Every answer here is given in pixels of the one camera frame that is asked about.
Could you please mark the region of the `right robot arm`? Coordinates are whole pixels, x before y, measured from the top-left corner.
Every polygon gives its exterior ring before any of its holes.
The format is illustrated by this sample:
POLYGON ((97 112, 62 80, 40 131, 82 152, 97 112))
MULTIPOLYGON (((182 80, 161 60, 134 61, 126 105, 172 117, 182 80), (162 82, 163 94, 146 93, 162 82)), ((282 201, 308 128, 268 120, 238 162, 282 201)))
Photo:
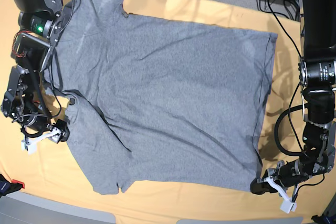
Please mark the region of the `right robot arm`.
POLYGON ((38 142, 49 139, 65 142, 69 137, 67 123, 52 122, 40 88, 41 73, 48 67, 59 37, 71 20, 62 12, 63 0, 14 0, 20 10, 20 30, 13 39, 12 67, 1 111, 5 117, 17 122, 24 135, 22 147, 26 150, 38 142))

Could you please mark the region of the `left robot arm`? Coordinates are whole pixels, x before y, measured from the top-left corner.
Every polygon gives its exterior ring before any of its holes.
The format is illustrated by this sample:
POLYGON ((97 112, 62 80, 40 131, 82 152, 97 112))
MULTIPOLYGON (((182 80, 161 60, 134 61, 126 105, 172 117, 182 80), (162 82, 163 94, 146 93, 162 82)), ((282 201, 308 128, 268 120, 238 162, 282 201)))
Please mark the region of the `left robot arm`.
POLYGON ((290 106, 276 121, 274 139, 278 149, 292 156, 292 162, 280 161, 264 176, 252 182, 253 194, 283 193, 293 187, 293 194, 307 185, 313 176, 325 175, 335 161, 335 0, 299 0, 301 7, 301 47, 299 84, 302 105, 290 106), (298 140, 300 151, 285 149, 279 127, 292 112, 302 111, 305 127, 298 140))

